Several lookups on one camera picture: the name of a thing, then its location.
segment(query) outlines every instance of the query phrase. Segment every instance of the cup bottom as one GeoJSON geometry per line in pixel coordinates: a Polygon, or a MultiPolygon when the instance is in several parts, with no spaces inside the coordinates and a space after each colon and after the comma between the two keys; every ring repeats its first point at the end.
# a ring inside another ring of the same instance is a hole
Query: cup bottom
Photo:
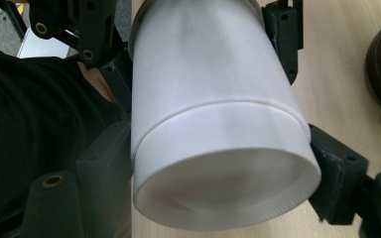
{"type": "Polygon", "coordinates": [[[136,208],[191,230],[271,219],[309,198],[320,180],[299,121],[255,103],[204,106],[169,119],[141,143],[135,170],[136,208]]]}

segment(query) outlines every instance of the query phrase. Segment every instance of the white cylindrical container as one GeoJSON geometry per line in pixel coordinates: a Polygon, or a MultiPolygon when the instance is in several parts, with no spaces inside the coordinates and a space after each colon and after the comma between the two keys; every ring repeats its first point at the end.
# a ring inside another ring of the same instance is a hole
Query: white cylindrical container
{"type": "Polygon", "coordinates": [[[134,204],[191,230],[251,225],[316,190],[310,129],[249,0],[147,0],[133,58],[134,204]]]}

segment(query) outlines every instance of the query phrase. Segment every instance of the black fabric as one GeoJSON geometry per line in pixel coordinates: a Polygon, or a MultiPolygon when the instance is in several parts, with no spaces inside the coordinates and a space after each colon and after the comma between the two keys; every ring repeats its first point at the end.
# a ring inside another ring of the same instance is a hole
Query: black fabric
{"type": "Polygon", "coordinates": [[[0,219],[25,204],[38,177],[74,170],[79,154],[119,119],[75,62],[0,52],[0,219]]]}

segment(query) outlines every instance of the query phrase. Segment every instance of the beige table surface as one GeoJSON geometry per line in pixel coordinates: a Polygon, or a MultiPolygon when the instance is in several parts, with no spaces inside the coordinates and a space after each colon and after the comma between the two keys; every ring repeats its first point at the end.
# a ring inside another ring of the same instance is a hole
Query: beige table surface
{"type": "MultiPolygon", "coordinates": [[[[133,0],[133,15],[142,2],[133,0]]],[[[375,177],[381,172],[381,106],[366,84],[365,57],[381,30],[381,0],[305,0],[304,10],[305,48],[294,91],[308,121],[368,159],[375,177]]],[[[132,211],[134,238],[358,237],[359,225],[359,217],[352,226],[320,223],[308,202],[258,225],[214,232],[168,228],[132,211]]]]}

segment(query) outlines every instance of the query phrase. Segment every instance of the metal bolt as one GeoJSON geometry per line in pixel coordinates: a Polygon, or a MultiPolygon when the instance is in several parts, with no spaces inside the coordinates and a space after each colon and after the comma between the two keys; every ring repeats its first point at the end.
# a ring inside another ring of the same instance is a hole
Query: metal bolt
{"type": "Polygon", "coordinates": [[[37,23],[36,30],[41,35],[46,35],[48,33],[48,27],[43,23],[37,23]]]}
{"type": "Polygon", "coordinates": [[[87,60],[92,60],[94,58],[94,54],[92,53],[92,51],[90,50],[85,50],[82,52],[84,57],[87,59],[87,60]]]}
{"type": "Polygon", "coordinates": [[[50,176],[50,177],[46,178],[43,181],[42,186],[43,187],[54,187],[54,186],[61,184],[63,181],[64,181],[64,176],[54,175],[54,176],[50,176]]]}

